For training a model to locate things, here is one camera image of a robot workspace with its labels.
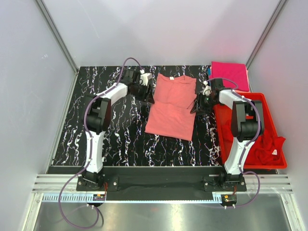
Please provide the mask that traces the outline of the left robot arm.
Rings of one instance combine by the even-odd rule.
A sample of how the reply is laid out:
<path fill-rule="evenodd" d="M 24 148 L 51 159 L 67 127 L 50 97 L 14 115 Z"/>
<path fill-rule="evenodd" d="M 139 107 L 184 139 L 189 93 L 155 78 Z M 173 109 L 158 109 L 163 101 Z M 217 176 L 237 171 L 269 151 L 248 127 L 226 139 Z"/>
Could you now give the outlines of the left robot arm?
<path fill-rule="evenodd" d="M 85 166 L 78 177 L 79 185 L 97 191 L 106 185 L 103 176 L 103 139 L 111 122 L 112 106 L 127 95 L 137 100 L 154 104 L 151 73 L 127 69 L 111 87 L 87 98 L 83 125 L 87 148 Z"/>

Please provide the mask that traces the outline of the salmon pink t shirt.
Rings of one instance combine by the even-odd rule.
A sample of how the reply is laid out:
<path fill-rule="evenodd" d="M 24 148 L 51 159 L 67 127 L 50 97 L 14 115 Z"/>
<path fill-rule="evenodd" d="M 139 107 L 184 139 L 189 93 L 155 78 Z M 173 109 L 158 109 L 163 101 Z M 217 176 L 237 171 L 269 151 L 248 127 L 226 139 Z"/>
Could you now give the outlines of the salmon pink t shirt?
<path fill-rule="evenodd" d="M 145 132 L 191 141 L 195 113 L 196 79 L 182 75 L 166 77 L 158 74 Z"/>

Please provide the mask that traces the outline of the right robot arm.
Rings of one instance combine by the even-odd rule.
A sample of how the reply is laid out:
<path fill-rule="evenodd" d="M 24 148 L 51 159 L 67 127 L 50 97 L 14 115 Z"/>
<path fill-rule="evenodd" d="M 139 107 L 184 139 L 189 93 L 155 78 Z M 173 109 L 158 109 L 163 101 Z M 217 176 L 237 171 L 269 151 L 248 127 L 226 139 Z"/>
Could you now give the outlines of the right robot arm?
<path fill-rule="evenodd" d="M 243 178 L 244 164 L 248 153 L 264 132 L 263 104 L 250 100 L 236 92 L 238 85 L 229 80 L 234 88 L 223 85 L 224 78 L 213 78 L 203 82 L 203 91 L 197 93 L 191 114 L 197 116 L 212 112 L 217 104 L 231 109 L 231 151 L 222 170 L 214 178 L 212 187 L 231 191 L 245 185 Z"/>

